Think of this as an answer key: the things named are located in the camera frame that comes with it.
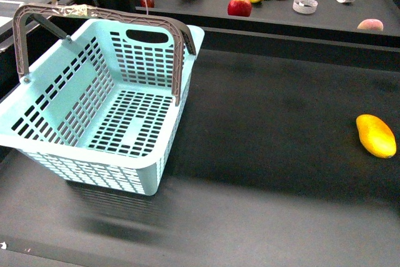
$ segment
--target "black surface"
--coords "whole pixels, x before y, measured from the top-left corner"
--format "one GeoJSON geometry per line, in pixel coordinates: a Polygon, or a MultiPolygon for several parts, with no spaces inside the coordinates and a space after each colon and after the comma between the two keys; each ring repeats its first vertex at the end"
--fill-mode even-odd
{"type": "Polygon", "coordinates": [[[201,50],[159,191],[61,178],[13,151],[0,165],[0,240],[83,266],[398,266],[400,73],[201,50]]]}
{"type": "Polygon", "coordinates": [[[215,28],[206,31],[202,49],[255,54],[323,64],[400,71],[400,48],[375,47],[322,39],[293,38],[215,28]]]}
{"type": "MultiPolygon", "coordinates": [[[[400,44],[400,9],[396,0],[356,0],[352,4],[316,0],[319,4],[312,15],[296,13],[293,0],[265,0],[253,4],[248,18],[229,16],[226,9],[230,0],[154,1],[152,14],[180,19],[186,24],[376,46],[400,44]],[[357,30],[365,19],[380,19],[384,31],[357,30]]],[[[139,3],[136,9],[145,11],[139,3]]]]}

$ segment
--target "red apple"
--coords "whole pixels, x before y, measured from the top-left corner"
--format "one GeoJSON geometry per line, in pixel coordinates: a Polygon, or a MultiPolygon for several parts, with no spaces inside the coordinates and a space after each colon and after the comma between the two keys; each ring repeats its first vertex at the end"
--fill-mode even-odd
{"type": "Polygon", "coordinates": [[[142,7],[146,7],[146,3],[148,8],[153,8],[154,7],[154,0],[140,0],[140,5],[142,7]]]}
{"type": "Polygon", "coordinates": [[[227,14],[230,16],[249,17],[251,9],[250,0],[231,0],[227,7],[227,14]]]}

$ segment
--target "basket hole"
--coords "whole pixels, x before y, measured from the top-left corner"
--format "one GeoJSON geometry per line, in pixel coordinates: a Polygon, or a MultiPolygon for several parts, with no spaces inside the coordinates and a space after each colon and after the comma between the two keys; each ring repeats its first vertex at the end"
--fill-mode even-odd
{"type": "Polygon", "coordinates": [[[139,41],[142,43],[166,43],[169,40],[169,37],[164,33],[155,33],[153,31],[139,31],[135,29],[128,29],[126,31],[126,36],[129,39],[139,41]]]}
{"type": "Polygon", "coordinates": [[[15,131],[18,128],[18,126],[22,124],[22,122],[24,122],[23,118],[19,118],[18,121],[15,122],[15,124],[11,127],[11,129],[15,131]]]}

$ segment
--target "shopping basket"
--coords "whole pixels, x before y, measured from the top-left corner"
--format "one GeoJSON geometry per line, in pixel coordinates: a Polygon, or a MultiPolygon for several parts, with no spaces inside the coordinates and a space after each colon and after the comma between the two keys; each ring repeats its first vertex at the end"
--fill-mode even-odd
{"type": "Polygon", "coordinates": [[[204,31],[171,18],[48,4],[21,6],[13,29],[20,85],[0,104],[0,144],[68,181],[154,194],[204,31]],[[44,15],[88,20],[68,36],[44,15]],[[28,17],[61,38],[30,67],[28,17]]]}

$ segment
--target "black table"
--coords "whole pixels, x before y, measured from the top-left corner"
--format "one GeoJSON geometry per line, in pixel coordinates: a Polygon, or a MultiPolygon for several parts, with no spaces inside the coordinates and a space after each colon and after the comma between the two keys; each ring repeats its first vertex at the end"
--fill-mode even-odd
{"type": "Polygon", "coordinates": [[[400,156],[370,155],[355,119],[380,116],[398,140],[399,82],[395,71],[202,49],[154,196],[66,183],[10,153],[0,263],[398,266],[400,156]]]}

